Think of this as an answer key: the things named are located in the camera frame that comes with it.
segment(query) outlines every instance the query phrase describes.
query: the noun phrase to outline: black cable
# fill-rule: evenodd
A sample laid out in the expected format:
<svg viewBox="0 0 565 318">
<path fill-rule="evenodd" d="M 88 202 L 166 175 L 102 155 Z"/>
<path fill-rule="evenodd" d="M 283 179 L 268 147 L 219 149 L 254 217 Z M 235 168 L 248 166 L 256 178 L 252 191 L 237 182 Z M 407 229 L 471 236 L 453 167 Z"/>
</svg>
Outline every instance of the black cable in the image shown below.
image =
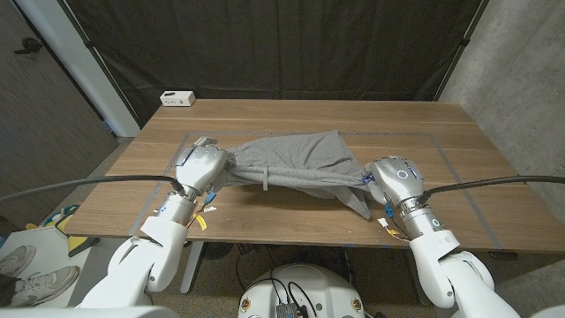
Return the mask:
<svg viewBox="0 0 565 318">
<path fill-rule="evenodd" d="M 155 303 L 153 302 L 153 297 L 152 297 L 148 292 L 145 292 L 145 291 L 144 291 L 144 293 L 149 297 L 149 300 L 151 300 L 151 306 L 153 306 L 153 305 L 155 304 Z"/>
<path fill-rule="evenodd" d="M 277 264 L 277 263 L 275 262 L 275 260 L 273 259 L 273 255 L 271 255 L 271 251 L 268 249 L 268 246 L 265 246 L 265 249 L 267 249 L 268 258 L 271 259 L 271 262 L 273 262 L 273 264 L 274 264 L 276 267 L 281 266 L 281 265 Z"/>
<path fill-rule="evenodd" d="M 283 282 L 281 282 L 279 279 L 272 278 L 272 277 L 263 278 L 263 279 L 260 279 L 260 280 L 258 280 L 258 281 L 256 281 L 256 282 L 250 284 L 247 288 L 245 288 L 245 292 L 249 291 L 254 285 L 256 285 L 256 284 L 258 284 L 258 283 L 261 283 L 261 282 L 265 282 L 265 281 L 267 281 L 267 280 L 270 280 L 271 282 L 273 282 L 273 287 L 275 287 L 275 282 L 277 282 L 278 284 L 280 284 L 280 285 L 283 287 L 284 292 L 286 293 L 286 302 L 287 302 L 287 303 L 290 303 L 289 292 L 286 290 L 286 287 L 284 286 Z M 276 292 L 276 296 L 279 296 L 279 292 L 278 292 L 278 290 L 276 289 L 276 287 L 275 287 L 275 292 Z M 282 304 L 282 302 L 281 302 L 281 297 L 280 297 L 280 296 L 279 296 L 279 304 Z"/>
<path fill-rule="evenodd" d="M 552 177 L 552 176 L 513 176 L 504 178 L 492 178 L 486 180 L 465 182 L 457 185 L 445 185 L 439 186 L 430 190 L 424 191 L 422 195 L 418 198 L 419 204 L 424 204 L 434 193 L 441 193 L 453 190 L 462 190 L 478 186 L 492 186 L 500 185 L 514 182 L 549 182 L 549 183 L 559 183 L 565 184 L 565 177 Z"/>
<path fill-rule="evenodd" d="M 394 217 L 390 217 L 390 220 L 392 220 L 392 223 L 396 226 L 396 228 L 397 228 L 398 230 L 400 230 L 400 232 L 402 232 L 404 235 L 406 235 L 406 238 L 402 238 L 402 239 L 411 239 L 411 238 L 410 238 L 410 235 L 408 235 L 408 233 L 406 233 L 406 231 L 403 230 L 403 228 L 401 228 L 401 227 L 398 225 L 398 223 L 395 221 L 395 218 L 394 218 Z"/>
<path fill-rule="evenodd" d="M 314 305 L 312 304 L 310 297 L 308 297 L 308 295 L 306 295 L 306 292 L 302 289 L 302 287 L 300 287 L 299 284 L 296 284 L 294 282 L 289 282 L 289 294 L 290 297 L 292 298 L 292 301 L 294 301 L 295 304 L 297 304 L 298 309 L 300 310 L 300 305 L 297 303 L 297 300 L 294 298 L 294 295 L 292 294 L 292 290 L 290 289 L 290 285 L 293 284 L 296 287 L 298 287 L 298 289 L 302 292 L 302 294 L 306 297 L 306 300 L 308 300 L 308 303 L 310 304 L 310 307 L 312 308 L 312 311 L 314 312 L 314 316 L 318 317 L 318 314 L 316 314 L 316 308 L 314 308 Z"/>
<path fill-rule="evenodd" d="M 8 194 L 2 198 L 0 198 L 0 202 L 13 200 L 17 198 L 21 198 L 23 196 L 35 194 L 35 193 L 42 193 L 47 191 L 52 191 L 60 188 L 65 187 L 72 187 L 72 186 L 82 186 L 82 185 L 89 185 L 89 184 L 98 184 L 104 182 L 118 182 L 118 181 L 169 181 L 173 188 L 176 191 L 184 192 L 183 186 L 173 177 L 167 176 L 148 176 L 148 175 L 138 175 L 138 176 L 111 176 L 111 177 L 98 177 L 98 178 L 82 178 L 78 180 L 71 180 L 65 181 L 54 185 L 45 185 L 36 187 L 34 189 L 24 190 L 18 193 Z"/>
<path fill-rule="evenodd" d="M 342 246 L 343 256 L 346 260 L 346 264 L 348 267 L 348 272 L 350 274 L 350 284 L 355 287 L 355 272 L 353 271 L 353 267 L 351 266 L 351 262 L 349 257 L 347 257 L 347 251 L 345 251 L 345 246 Z"/>
<path fill-rule="evenodd" d="M 237 276 L 237 281 L 239 282 L 239 285 L 241 286 L 241 289 L 243 289 L 244 292 L 245 292 L 245 291 L 247 291 L 247 290 L 246 290 L 246 288 L 244 287 L 244 284 L 241 283 L 241 278 L 239 278 L 239 269 L 238 269 L 238 265 L 239 265 L 239 260 L 240 260 L 240 259 L 241 259 L 241 254 L 237 257 L 237 261 L 236 261 L 236 276 Z"/>
<path fill-rule="evenodd" d="M 283 301 L 281 300 L 281 296 L 279 295 L 279 291 L 276 289 L 276 286 L 275 286 L 275 279 L 273 278 L 273 269 L 269 270 L 268 277 L 271 278 L 271 284 L 273 284 L 273 288 L 275 288 L 276 297 L 279 299 L 279 305 L 281 305 L 283 303 Z"/>
<path fill-rule="evenodd" d="M 335 249 L 328 247 L 328 250 L 334 252 L 342 261 L 343 266 L 345 267 L 345 270 L 343 270 L 342 268 L 342 276 L 348 276 L 350 279 L 350 284 L 353 284 L 353 277 L 355 276 L 355 273 L 353 272 L 353 269 L 351 268 L 351 262 L 345 257 L 345 247 L 343 247 L 343 255 L 341 255 L 339 252 L 337 252 Z"/>
</svg>

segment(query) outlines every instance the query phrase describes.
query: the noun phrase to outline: table leg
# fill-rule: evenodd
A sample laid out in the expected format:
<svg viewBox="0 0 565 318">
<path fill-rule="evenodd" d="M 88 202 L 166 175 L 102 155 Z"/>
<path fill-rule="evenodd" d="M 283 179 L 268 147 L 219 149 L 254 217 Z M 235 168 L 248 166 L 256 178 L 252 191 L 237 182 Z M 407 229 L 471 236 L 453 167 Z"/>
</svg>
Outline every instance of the table leg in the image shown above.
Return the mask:
<svg viewBox="0 0 565 318">
<path fill-rule="evenodd" d="M 192 290 L 200 265 L 203 246 L 204 242 L 202 241 L 192 242 L 191 252 L 188 254 L 188 261 L 186 262 L 185 275 L 183 276 L 183 282 L 180 284 L 180 292 L 183 294 L 187 294 Z"/>
</svg>

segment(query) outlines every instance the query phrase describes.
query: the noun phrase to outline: white shoe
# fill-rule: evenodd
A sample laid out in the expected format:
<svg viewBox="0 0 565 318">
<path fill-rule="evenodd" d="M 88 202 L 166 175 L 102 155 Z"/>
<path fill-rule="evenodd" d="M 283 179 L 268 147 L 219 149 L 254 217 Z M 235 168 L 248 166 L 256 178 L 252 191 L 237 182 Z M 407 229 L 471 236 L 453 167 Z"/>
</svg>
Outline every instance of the white shoe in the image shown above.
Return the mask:
<svg viewBox="0 0 565 318">
<path fill-rule="evenodd" d="M 79 267 L 68 266 L 52 273 L 16 282 L 16 294 L 10 307 L 37 306 L 50 301 L 69 288 L 79 277 Z"/>
<path fill-rule="evenodd" d="M 20 246 L 0 260 L 0 274 L 17 277 L 32 262 L 35 247 Z"/>
</svg>

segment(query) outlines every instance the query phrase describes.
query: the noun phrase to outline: door frame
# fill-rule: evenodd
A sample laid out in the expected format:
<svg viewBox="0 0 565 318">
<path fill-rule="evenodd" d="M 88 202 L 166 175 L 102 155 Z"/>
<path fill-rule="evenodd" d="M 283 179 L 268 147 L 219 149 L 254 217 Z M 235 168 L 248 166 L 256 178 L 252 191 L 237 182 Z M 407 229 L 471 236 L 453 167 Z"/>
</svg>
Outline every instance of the door frame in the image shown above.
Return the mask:
<svg viewBox="0 0 565 318">
<path fill-rule="evenodd" d="M 12 1 L 31 21 L 114 133 L 120 137 L 137 136 L 139 125 L 135 111 L 131 113 L 131 105 L 126 105 L 112 86 L 59 2 Z"/>
</svg>

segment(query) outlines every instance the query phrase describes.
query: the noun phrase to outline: wire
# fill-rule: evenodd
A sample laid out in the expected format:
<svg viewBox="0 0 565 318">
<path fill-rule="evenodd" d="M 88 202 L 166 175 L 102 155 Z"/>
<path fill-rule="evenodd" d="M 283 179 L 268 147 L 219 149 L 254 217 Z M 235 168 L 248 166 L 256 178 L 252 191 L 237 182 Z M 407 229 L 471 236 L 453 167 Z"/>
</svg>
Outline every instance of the wire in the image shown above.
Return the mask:
<svg viewBox="0 0 565 318">
<path fill-rule="evenodd" d="M 196 220 L 196 216 L 198 216 L 200 214 L 200 212 L 196 212 L 191 216 L 191 219 L 188 220 L 188 223 L 185 225 L 185 228 L 189 228 L 191 227 L 192 223 L 194 223 L 194 220 Z"/>
<path fill-rule="evenodd" d="M 0 202 L 7 200 L 14 200 L 31 194 L 43 193 L 65 187 L 82 186 L 82 185 L 98 184 L 105 182 L 118 182 L 118 181 L 169 181 L 176 191 L 182 193 L 185 191 L 183 186 L 173 177 L 148 176 L 148 175 L 111 176 L 111 177 L 98 177 L 98 178 L 82 178 L 77 180 L 65 181 L 54 185 L 40 186 L 33 189 L 24 190 L 18 193 L 8 194 L 0 198 Z"/>
<path fill-rule="evenodd" d="M 410 235 L 408 235 L 408 233 L 406 233 L 406 231 L 403 230 L 403 228 L 401 228 L 398 223 L 396 223 L 395 218 L 394 217 L 390 217 L 390 220 L 392 220 L 392 223 L 395 224 L 396 228 L 398 230 L 400 230 L 400 232 L 402 232 L 404 235 L 406 235 L 406 237 L 410 238 Z"/>
<path fill-rule="evenodd" d="M 388 234 L 390 234 L 391 237 L 393 237 L 393 238 L 395 238 L 395 239 L 400 239 L 401 241 L 404 241 L 404 242 L 410 242 L 410 240 L 407 239 L 407 238 L 400 238 L 400 237 L 397 237 L 397 236 L 388 228 L 388 226 L 385 227 L 385 229 L 387 229 L 387 232 L 388 232 Z"/>
<path fill-rule="evenodd" d="M 153 306 L 153 305 L 155 304 L 155 303 L 153 302 L 153 297 L 152 297 L 148 292 L 146 292 L 146 291 L 144 291 L 143 293 L 145 293 L 145 294 L 149 297 L 149 300 L 151 300 L 151 306 Z"/>
<path fill-rule="evenodd" d="M 208 196 L 206 197 L 206 199 L 204 200 L 204 203 L 202 204 L 202 208 L 200 208 L 199 212 L 204 211 L 204 208 L 208 206 L 208 204 L 210 204 L 214 198 L 216 196 L 216 193 L 214 191 L 211 191 Z"/>
<path fill-rule="evenodd" d="M 295 304 L 297 304 L 298 309 L 300 310 L 300 312 L 302 313 L 302 310 L 300 308 L 300 305 L 297 303 L 297 300 L 294 298 L 294 295 L 292 294 L 292 290 L 290 289 L 290 285 L 293 284 L 296 287 L 298 287 L 298 289 L 302 292 L 302 294 L 306 297 L 306 300 L 308 300 L 308 303 L 310 304 L 310 307 L 312 308 L 312 311 L 314 312 L 314 316 L 318 317 L 318 314 L 316 314 L 316 309 L 314 308 L 314 305 L 312 304 L 310 297 L 308 297 L 308 295 L 306 295 L 306 292 L 302 289 L 302 287 L 300 287 L 299 284 L 296 284 L 294 282 L 289 282 L 289 294 L 290 297 L 292 298 L 292 301 L 294 301 Z"/>
<path fill-rule="evenodd" d="M 353 269 L 351 269 L 350 258 L 347 257 L 347 252 L 345 251 L 345 247 L 342 247 L 343 256 L 345 256 L 345 260 L 347 261 L 347 271 L 350 274 L 350 284 L 353 285 Z"/>
<path fill-rule="evenodd" d="M 268 277 L 271 278 L 271 283 L 273 284 L 273 288 L 275 288 L 276 297 L 279 299 L 279 305 L 281 305 L 283 303 L 283 301 L 281 300 L 281 296 L 279 295 L 279 291 L 276 289 L 276 286 L 275 286 L 275 279 L 273 278 L 273 269 L 269 270 Z"/>
<path fill-rule="evenodd" d="M 239 269 L 238 269 L 238 265 L 239 265 L 239 260 L 241 259 L 241 254 L 237 257 L 237 261 L 236 261 L 236 276 L 237 276 L 237 281 L 239 282 L 239 285 L 241 286 L 241 289 L 244 290 L 244 292 L 246 292 L 246 288 L 244 287 L 244 284 L 241 283 L 241 278 L 239 277 Z"/>
<path fill-rule="evenodd" d="M 337 252 L 335 249 L 328 247 L 328 250 L 334 252 L 337 256 L 339 256 L 340 259 L 343 260 L 343 255 L 339 254 L 339 252 Z"/>
<path fill-rule="evenodd" d="M 261 283 L 261 282 L 266 282 L 267 280 L 268 280 L 268 281 L 271 281 L 271 282 L 273 283 L 273 287 L 275 288 L 276 296 L 279 298 L 279 305 L 282 304 L 282 301 L 281 301 L 281 296 L 279 296 L 279 292 L 278 292 L 278 290 L 277 290 L 276 287 L 275 287 L 275 282 L 277 282 L 278 284 L 280 284 L 280 285 L 283 287 L 284 292 L 286 293 L 286 302 L 287 302 L 287 303 L 290 303 L 289 292 L 286 290 L 286 287 L 284 286 L 283 282 L 281 282 L 281 280 L 276 279 L 276 278 L 268 277 L 268 278 L 260 279 L 260 280 L 258 280 L 258 281 L 256 281 L 256 282 L 253 282 L 252 284 L 250 284 L 247 288 L 244 288 L 244 290 L 245 290 L 245 292 L 247 292 L 247 291 L 249 291 L 254 285 L 256 285 L 256 284 L 258 284 L 258 283 Z"/>
<path fill-rule="evenodd" d="M 418 198 L 419 204 L 424 204 L 427 200 L 435 193 L 442 193 L 446 191 L 453 191 L 453 190 L 462 190 L 462 189 L 469 189 L 472 187 L 478 186 L 491 186 L 491 185 L 501 185 L 507 183 L 514 183 L 514 182 L 549 182 L 549 183 L 558 183 L 558 184 L 565 184 L 565 177 L 552 177 L 552 176 L 512 176 L 512 177 L 504 177 L 504 178 L 492 178 L 486 180 L 479 180 L 479 181 L 472 181 L 472 182 L 465 182 L 462 184 L 457 185 L 445 185 L 445 186 L 438 186 L 430 190 L 424 191 L 422 195 Z"/>
<path fill-rule="evenodd" d="M 265 246 L 265 249 L 267 249 L 268 258 L 271 259 L 271 262 L 273 262 L 273 264 L 274 264 L 276 267 L 281 266 L 281 265 L 277 264 L 277 263 L 275 262 L 275 260 L 273 259 L 273 255 L 271 255 L 271 251 L 269 251 L 268 246 Z"/>
</svg>

